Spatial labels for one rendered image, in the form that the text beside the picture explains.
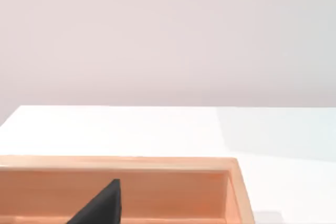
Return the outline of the shallow salmon-coloured box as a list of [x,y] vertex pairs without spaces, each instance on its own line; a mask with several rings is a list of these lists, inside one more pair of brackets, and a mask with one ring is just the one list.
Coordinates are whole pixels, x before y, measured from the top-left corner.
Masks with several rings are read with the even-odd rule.
[[0,155],[0,224],[66,224],[112,180],[121,224],[255,224],[230,157]]

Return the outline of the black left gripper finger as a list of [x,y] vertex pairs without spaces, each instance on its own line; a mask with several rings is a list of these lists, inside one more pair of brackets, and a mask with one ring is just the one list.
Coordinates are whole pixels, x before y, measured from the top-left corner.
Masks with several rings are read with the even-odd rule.
[[120,179],[114,179],[66,224],[121,224]]

